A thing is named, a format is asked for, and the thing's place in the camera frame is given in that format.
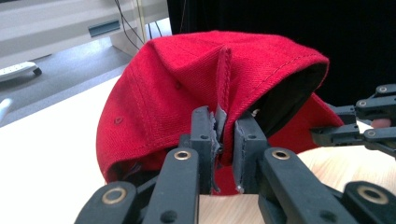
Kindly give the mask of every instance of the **metal screw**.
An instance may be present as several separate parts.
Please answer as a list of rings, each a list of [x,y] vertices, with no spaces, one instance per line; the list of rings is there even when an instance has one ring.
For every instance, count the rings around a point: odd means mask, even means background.
[[[359,105],[360,105],[360,106],[366,106],[367,103],[366,103],[365,101],[360,101],[360,102],[359,102]]]
[[[386,92],[388,89],[386,87],[379,87],[379,91]]]

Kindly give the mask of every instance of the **cable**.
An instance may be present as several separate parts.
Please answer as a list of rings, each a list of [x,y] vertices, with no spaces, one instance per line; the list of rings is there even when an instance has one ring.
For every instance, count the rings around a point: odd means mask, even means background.
[[[180,24],[180,31],[179,31],[180,34],[181,34],[181,28],[183,27],[183,22],[184,22],[184,12],[186,11],[186,2],[187,2],[187,0],[184,0],[183,14],[181,15],[181,24]]]
[[[151,26],[149,26],[149,24],[148,24],[148,33],[149,33],[149,39],[152,39]]]
[[[140,48],[131,40],[131,38],[130,38],[130,37],[128,36],[128,34],[126,33],[124,22],[126,22],[126,23],[128,24],[128,26],[131,28],[131,30],[134,32],[134,34],[137,36],[137,38],[140,40],[140,42],[142,42],[142,44],[145,44],[144,41],[142,40],[142,38],[140,38],[140,36],[137,34],[137,32],[134,30],[134,28],[132,28],[131,24],[129,24],[129,22],[128,22],[128,21],[126,20],[126,18],[124,17],[124,15],[123,15],[123,13],[122,13],[122,10],[121,10],[121,7],[120,7],[120,2],[119,2],[119,0],[114,0],[114,1],[116,2],[117,8],[119,9],[119,12],[120,12],[120,15],[121,15],[122,28],[123,28],[123,31],[124,31],[124,33],[125,33],[125,36],[128,38],[129,42],[131,42],[131,44],[132,44],[135,48],[140,49]]]
[[[158,26],[158,23],[155,21],[155,25],[157,26],[158,32],[160,33],[160,36],[163,37],[163,34],[161,34],[160,26]]]
[[[123,16],[123,13],[121,11],[121,7],[120,7],[120,2],[119,0],[115,0],[116,4],[117,4],[117,8],[119,9],[119,12],[121,14],[121,18],[122,18],[122,23],[125,21],[129,28],[131,28],[131,30],[134,32],[134,34],[137,36],[137,38],[139,38],[140,42],[142,42],[142,44],[145,44],[145,42],[142,40],[142,38],[140,38],[140,36],[137,34],[137,32],[134,30],[134,28],[132,28],[131,24],[129,24],[129,22],[126,20],[126,18]]]

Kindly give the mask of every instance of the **cap stitching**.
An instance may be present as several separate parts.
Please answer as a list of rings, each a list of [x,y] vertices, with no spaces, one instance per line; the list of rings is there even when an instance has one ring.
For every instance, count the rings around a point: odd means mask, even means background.
[[[317,53],[308,54],[308,55],[304,55],[304,56],[299,56],[299,57],[293,58],[292,60],[289,60],[289,61],[283,63],[283,64],[280,65],[277,69],[275,69],[274,72],[273,72],[270,76],[268,76],[266,79],[264,79],[263,81],[261,81],[258,85],[256,85],[256,87],[253,88],[253,89],[247,94],[247,96],[244,98],[244,100],[243,100],[242,102],[245,102],[245,101],[247,100],[247,98],[251,95],[251,93],[253,93],[254,91],[256,91],[256,90],[260,87],[260,85],[261,85],[262,83],[264,83],[264,82],[267,81],[270,77],[272,77],[273,75],[275,75],[275,74],[276,74],[280,69],[282,69],[283,67],[285,67],[285,66],[287,66],[287,65],[289,65],[289,64],[291,64],[291,63],[293,63],[293,62],[295,62],[295,61],[297,61],[297,60],[299,60],[299,59],[308,58],[308,57],[312,57],[312,56],[321,56],[321,55],[319,55],[319,54],[317,54]],[[241,116],[241,114],[233,114],[233,117],[234,117],[234,118],[235,118],[235,117],[238,117],[238,118],[239,118],[239,117]],[[233,124],[231,124],[231,123],[229,123],[229,122],[226,122],[226,127],[229,127],[229,128],[230,128],[230,125],[232,125],[231,127],[233,127]],[[224,132],[227,133],[228,131],[230,131],[229,128],[228,128],[228,129],[225,128]],[[227,142],[228,142],[228,143],[232,143],[232,142],[233,142],[233,139],[231,138],[231,142],[230,142],[230,140],[224,142],[224,143],[226,144],[226,147],[227,147]],[[231,157],[232,157],[232,153],[231,153],[231,152],[230,152],[230,153],[224,153],[224,154],[223,154],[222,160],[228,162],[228,161],[230,161]]]
[[[139,82],[140,80],[137,80],[137,79],[136,79],[136,76],[134,76],[134,74],[135,74],[135,73],[134,73],[134,69],[137,69],[137,70],[138,70],[138,74],[141,74],[141,73],[140,73],[140,70],[139,70],[137,67],[138,67],[138,66],[132,66],[132,65],[129,66],[129,69],[130,69],[132,75],[131,75],[131,76],[127,76],[127,77],[128,77],[128,81],[129,81],[130,83],[131,83],[130,78],[134,80],[134,83],[140,83],[140,82]],[[131,85],[131,87],[132,87],[132,88],[137,88],[137,90],[138,90],[138,92],[139,92],[139,94],[140,94],[140,99],[142,99],[143,104],[144,104],[144,107],[147,108],[147,107],[146,107],[146,101],[144,100],[142,91],[141,91],[141,89],[140,89],[140,85],[138,85],[138,84],[137,84],[137,85]],[[137,107],[138,107],[138,111],[139,111],[139,117],[142,119],[142,118],[143,118],[142,105],[141,105],[141,103],[139,102],[139,100],[137,99],[138,97],[137,97],[136,95],[132,94],[132,96],[135,98],[135,101],[137,102]],[[151,118],[148,118],[148,120],[149,120],[149,126],[151,127]],[[144,126],[144,133],[145,133],[145,136],[148,136],[147,124],[146,124],[146,122],[142,122],[142,123],[143,123],[143,126]]]
[[[228,94],[229,94],[229,87],[230,87],[230,73],[231,73],[231,52],[228,53],[229,49],[227,49],[226,52],[226,58],[225,58],[225,62],[226,62],[226,75],[225,75],[225,83],[224,83],[224,88],[223,88],[223,95],[222,95],[222,101],[224,103],[224,107],[223,109],[226,110],[226,112],[228,112]]]

